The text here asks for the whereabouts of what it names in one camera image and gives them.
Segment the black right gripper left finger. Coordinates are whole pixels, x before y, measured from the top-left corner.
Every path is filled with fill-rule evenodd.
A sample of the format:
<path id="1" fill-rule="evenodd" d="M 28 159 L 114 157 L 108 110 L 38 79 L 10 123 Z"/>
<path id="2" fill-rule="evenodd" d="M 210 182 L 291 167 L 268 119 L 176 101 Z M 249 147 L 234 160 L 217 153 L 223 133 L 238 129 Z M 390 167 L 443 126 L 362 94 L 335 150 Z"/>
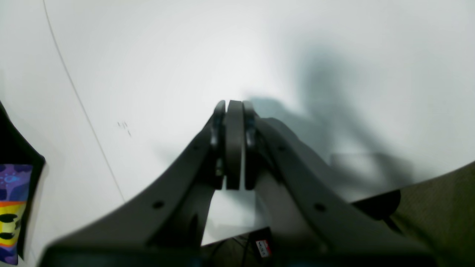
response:
<path id="1" fill-rule="evenodd" d="M 238 190 L 244 105 L 220 101 L 166 171 L 104 218 L 47 247 L 41 267 L 208 267 L 201 252 L 215 190 Z"/>

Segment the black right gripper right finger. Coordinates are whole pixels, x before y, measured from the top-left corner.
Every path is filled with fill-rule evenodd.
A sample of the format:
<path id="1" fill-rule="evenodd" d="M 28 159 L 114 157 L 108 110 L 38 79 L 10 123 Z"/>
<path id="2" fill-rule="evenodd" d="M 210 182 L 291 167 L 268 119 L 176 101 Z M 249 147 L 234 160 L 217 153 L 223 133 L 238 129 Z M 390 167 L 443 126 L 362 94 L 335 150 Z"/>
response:
<path id="1" fill-rule="evenodd" d="M 245 188 L 270 218 L 276 267 L 435 267 L 424 245 L 377 223 L 325 186 L 320 159 L 309 166 L 277 129 L 243 102 Z"/>

